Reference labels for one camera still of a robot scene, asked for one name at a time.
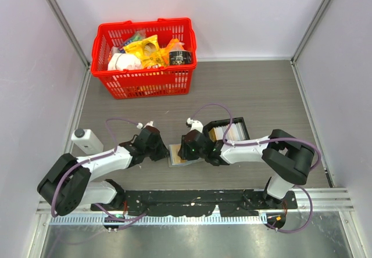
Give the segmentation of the black card box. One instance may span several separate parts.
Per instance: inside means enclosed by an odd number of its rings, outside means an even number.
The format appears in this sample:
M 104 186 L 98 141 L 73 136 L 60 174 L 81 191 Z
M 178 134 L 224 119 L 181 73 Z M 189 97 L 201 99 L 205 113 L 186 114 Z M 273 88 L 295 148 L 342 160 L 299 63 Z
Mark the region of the black card box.
M 247 127 L 246 127 L 246 124 L 245 124 L 245 120 L 243 117 L 237 117 L 237 118 L 233 118 L 232 120 L 232 124 L 233 123 L 238 123 L 238 122 L 241 122 L 243 125 L 244 125 L 244 129 L 245 129 L 245 132 L 246 134 L 249 136 L 248 134 L 248 130 L 247 130 Z M 210 123 L 207 123 L 207 125 L 205 125 L 203 127 L 203 133 L 204 135 L 206 135 L 207 137 L 209 137 L 209 131 L 213 128 L 213 127 L 217 127 L 217 126 L 225 126 L 225 125 L 228 125 L 229 126 L 229 123 L 230 123 L 230 119 L 225 119 L 225 120 L 213 120 L 211 121 Z

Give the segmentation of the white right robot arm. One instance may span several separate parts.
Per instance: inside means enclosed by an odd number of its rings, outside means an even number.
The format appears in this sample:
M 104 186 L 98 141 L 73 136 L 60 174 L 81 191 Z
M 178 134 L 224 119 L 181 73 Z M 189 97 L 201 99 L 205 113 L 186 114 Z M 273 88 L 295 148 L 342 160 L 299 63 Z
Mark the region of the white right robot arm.
M 275 129 L 269 136 L 244 141 L 225 138 L 214 141 L 192 130 L 183 136 L 178 155 L 187 161 L 203 159 L 213 166 L 241 162 L 267 164 L 274 175 L 265 186 L 262 200 L 265 206 L 274 209 L 282 204 L 291 188 L 306 184 L 314 167 L 313 158 L 320 154 L 312 144 Z

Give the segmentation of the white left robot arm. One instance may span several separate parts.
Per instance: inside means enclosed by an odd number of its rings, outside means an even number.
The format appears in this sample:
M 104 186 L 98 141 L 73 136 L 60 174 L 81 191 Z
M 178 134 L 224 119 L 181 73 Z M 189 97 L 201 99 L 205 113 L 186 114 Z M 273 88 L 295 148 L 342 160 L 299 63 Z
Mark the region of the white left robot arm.
M 126 201 L 124 189 L 111 179 L 96 179 L 134 167 L 147 157 L 156 162 L 169 155 L 159 130 L 147 125 L 132 140 L 106 152 L 86 157 L 63 154 L 40 181 L 37 192 L 50 204 L 53 217 L 66 216 L 79 205 L 119 210 Z

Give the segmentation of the grey leather card holder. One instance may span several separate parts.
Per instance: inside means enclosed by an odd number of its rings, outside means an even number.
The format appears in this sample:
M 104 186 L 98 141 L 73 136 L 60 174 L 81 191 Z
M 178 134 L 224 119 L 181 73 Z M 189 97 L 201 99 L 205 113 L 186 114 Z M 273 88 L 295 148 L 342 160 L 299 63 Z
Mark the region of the grey leather card holder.
M 203 159 L 184 160 L 184 159 L 180 158 L 179 155 L 178 155 L 178 151 L 180 150 L 180 148 L 181 148 L 181 144 L 169 145 L 170 156 L 169 156 L 168 162 L 169 162 L 169 167 L 170 168 L 180 167 L 180 166 L 187 166 L 187 165 L 190 165 L 190 164 L 199 163 L 199 162 L 203 161 Z

